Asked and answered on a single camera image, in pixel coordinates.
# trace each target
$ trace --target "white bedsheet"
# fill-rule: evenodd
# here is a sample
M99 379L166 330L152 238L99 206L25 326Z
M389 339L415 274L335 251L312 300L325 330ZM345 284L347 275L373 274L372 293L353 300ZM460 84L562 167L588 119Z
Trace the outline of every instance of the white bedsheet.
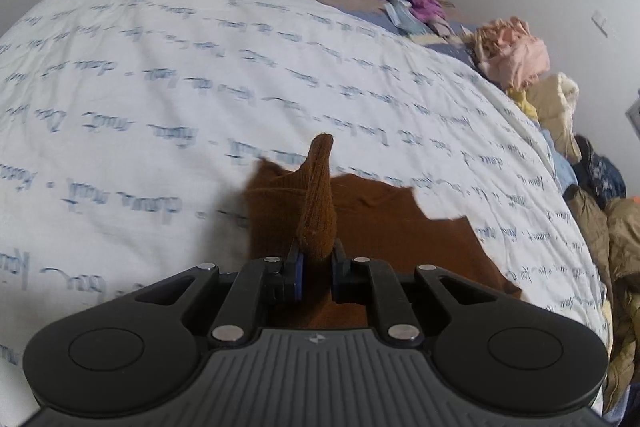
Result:
M607 335L542 135L461 62L314 0L44 0L0 39L0 424L38 329L245 260L255 159L415 187L541 307Z

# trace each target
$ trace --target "cream garment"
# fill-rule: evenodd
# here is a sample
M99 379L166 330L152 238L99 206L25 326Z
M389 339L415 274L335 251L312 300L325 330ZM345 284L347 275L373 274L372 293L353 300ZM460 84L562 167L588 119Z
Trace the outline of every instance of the cream garment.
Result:
M578 84L564 73L552 74L527 89L527 100L536 108L540 125L551 132L556 150L572 165L582 158L573 131L578 93Z

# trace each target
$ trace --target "brown sweater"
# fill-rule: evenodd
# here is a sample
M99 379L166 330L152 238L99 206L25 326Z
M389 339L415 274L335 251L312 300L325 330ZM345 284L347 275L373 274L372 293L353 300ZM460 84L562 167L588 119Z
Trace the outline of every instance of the brown sweater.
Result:
M245 197L249 206L250 256L284 256L297 237L305 255L304 303L279 315L283 324L309 328L362 327L362 306L331 300L330 255L336 237L347 257L387 261L411 273L434 264L513 296L520 289L485 255L466 217L428 219L410 188L353 174L329 176L333 137L317 136L295 172L261 160Z

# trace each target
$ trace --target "white comforter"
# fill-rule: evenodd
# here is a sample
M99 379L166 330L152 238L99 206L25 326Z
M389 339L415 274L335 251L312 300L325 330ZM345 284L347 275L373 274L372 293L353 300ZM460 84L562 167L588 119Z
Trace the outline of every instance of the white comforter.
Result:
M541 307L607 335L542 135L453 58L314 0L44 0L0 40L0 424L47 323L245 260L255 159L415 187Z

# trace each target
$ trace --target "printed bedding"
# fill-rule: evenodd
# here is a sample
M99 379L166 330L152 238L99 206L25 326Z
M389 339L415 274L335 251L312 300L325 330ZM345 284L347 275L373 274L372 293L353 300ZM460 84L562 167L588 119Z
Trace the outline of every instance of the printed bedding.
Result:
M468 216L524 298L606 339L543 136L469 67L314 0L44 0L0 39L0 424L47 323L201 261L245 261L256 158Z

